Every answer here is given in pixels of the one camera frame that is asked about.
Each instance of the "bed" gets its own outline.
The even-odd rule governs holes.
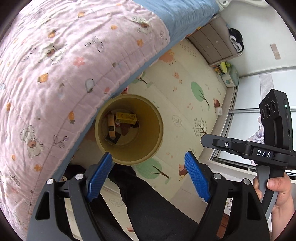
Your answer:
[[[26,239],[100,107],[219,11],[214,0],[33,0],[0,43],[0,208]]]

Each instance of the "yellow cup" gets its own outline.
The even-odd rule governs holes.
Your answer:
[[[136,114],[139,123],[138,128],[130,128],[130,140],[121,136],[117,144],[106,140],[107,131],[102,128],[106,114],[114,110],[128,110]],[[100,109],[95,135],[100,150],[111,153],[114,162],[135,165],[153,157],[158,151],[163,139],[163,122],[157,108],[147,99],[133,94],[120,95]]]

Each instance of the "camera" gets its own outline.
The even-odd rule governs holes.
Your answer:
[[[293,129],[288,97],[271,89],[259,104],[264,144],[293,151]]]

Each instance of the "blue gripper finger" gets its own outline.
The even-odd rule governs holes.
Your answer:
[[[207,178],[203,175],[203,171],[198,165],[198,160],[193,155],[192,152],[187,152],[185,154],[185,167],[191,177],[194,187],[198,193],[198,196],[204,199],[205,202],[209,202],[211,199],[211,194],[209,191],[209,182]]]
[[[106,152],[98,164],[93,165],[92,175],[86,180],[87,193],[86,200],[91,202],[97,198],[102,186],[112,169],[113,158],[112,155]]]

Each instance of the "drawer cabinet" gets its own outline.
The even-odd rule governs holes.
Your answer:
[[[226,22],[220,15],[214,16],[207,25],[194,32],[188,39],[209,65],[215,65],[242,54],[236,51],[230,41]]]

